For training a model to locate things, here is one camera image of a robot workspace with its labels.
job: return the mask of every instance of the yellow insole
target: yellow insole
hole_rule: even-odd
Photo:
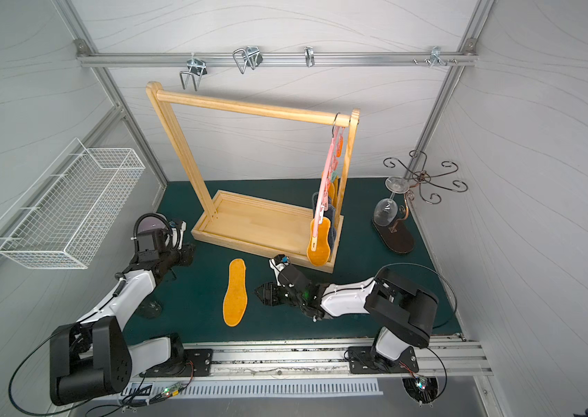
[[[329,184],[329,201],[331,205],[335,207],[335,183]]]
[[[310,222],[310,242],[306,255],[308,261],[314,266],[322,266],[329,260],[331,256],[331,246],[329,246],[329,230],[331,229],[331,221],[328,218],[322,218],[322,223],[317,228],[317,247],[313,251],[313,228],[315,227],[315,219]]]
[[[245,262],[234,259],[229,264],[229,286],[226,288],[222,314],[227,326],[240,323],[248,306],[248,293],[245,290]]]
[[[331,205],[338,207],[338,177],[331,183],[333,186],[333,198],[331,198],[331,188],[329,187],[329,198],[331,198]]]

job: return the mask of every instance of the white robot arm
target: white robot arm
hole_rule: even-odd
[[[136,221],[134,257],[116,274],[118,283],[89,313],[59,326],[50,338],[53,404],[122,392],[131,377],[147,370],[161,376],[180,376],[185,371],[187,357],[176,334],[134,346],[127,346],[123,338],[132,314],[154,318],[161,312],[150,293],[165,274],[174,265],[192,262],[194,246],[182,243],[184,230],[184,222],[175,224],[156,213]]]
[[[382,364],[382,369],[398,363],[410,346],[428,346],[437,297],[388,268],[364,281],[337,285],[313,283],[290,265],[285,255],[270,259],[269,265],[276,281],[255,290],[265,305],[297,306],[313,321],[343,314],[370,314],[382,324],[371,350],[371,360]]]

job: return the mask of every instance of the wall hook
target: wall hook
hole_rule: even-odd
[[[440,52],[442,50],[439,46],[436,46],[431,51],[431,57],[426,60],[426,62],[431,66],[435,65],[446,65],[448,62],[440,58]]]
[[[305,49],[305,66],[308,68],[315,66],[315,51],[312,46],[306,46]]]
[[[244,49],[238,48],[231,56],[234,58],[234,62],[241,74],[245,74],[245,69],[248,65],[254,70],[264,61],[264,57],[261,56],[258,46],[246,46]]]
[[[458,165],[455,162],[444,161],[441,164],[442,167],[452,168],[453,171],[441,173],[438,175],[431,175],[428,172],[426,172],[426,161],[428,160],[428,155],[426,155],[425,152],[419,151],[419,150],[413,150],[413,151],[410,151],[409,155],[412,158],[416,158],[416,157],[419,157],[420,155],[423,155],[423,164],[421,165],[421,169],[419,171],[410,171],[410,169],[407,168],[407,165],[404,164],[403,162],[401,162],[396,157],[388,157],[384,161],[382,161],[382,163],[384,163],[384,166],[387,168],[394,168],[394,167],[396,167],[396,164],[394,163],[394,161],[397,161],[406,169],[407,173],[412,175],[412,178],[410,178],[409,180],[414,181],[415,185],[410,186],[410,189],[405,193],[406,198],[408,198],[410,201],[415,199],[415,194],[414,194],[414,191],[412,191],[412,188],[419,187],[419,196],[421,197],[421,199],[423,201],[425,201],[428,204],[440,204],[440,202],[442,201],[442,197],[440,197],[440,195],[438,193],[432,193],[429,198],[425,198],[423,196],[423,191],[422,191],[423,184],[431,184],[434,187],[446,189],[448,191],[453,191],[455,193],[465,193],[465,191],[467,191],[467,189],[468,189],[467,184],[465,184],[465,182],[461,181],[460,179],[454,179],[453,181],[451,181],[452,185],[454,185],[454,187],[456,187],[457,189],[443,187],[443,186],[439,186],[437,184],[432,183],[433,178],[443,177],[445,175],[449,175],[450,173],[454,173],[454,172],[458,171]]]
[[[192,59],[187,62],[187,71],[181,71],[179,74],[181,76],[181,84],[182,89],[186,89],[190,85],[190,77],[192,78],[192,84],[194,86],[194,90],[198,91],[198,88],[201,86],[201,77],[206,75],[208,71],[206,70],[206,62],[197,59],[192,55]],[[182,75],[186,74],[185,80],[182,79]]]

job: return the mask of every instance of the white wire basket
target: white wire basket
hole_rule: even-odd
[[[131,148],[76,138],[0,217],[0,254],[30,269],[88,268],[143,170]]]

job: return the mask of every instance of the ventilation grille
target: ventilation grille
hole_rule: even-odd
[[[156,396],[170,385],[173,383],[144,382],[142,388],[152,388],[139,397]],[[138,386],[138,382],[132,382],[123,391],[123,396],[136,391]],[[376,378],[193,381],[189,388],[173,398],[309,398],[366,395],[382,395]]]

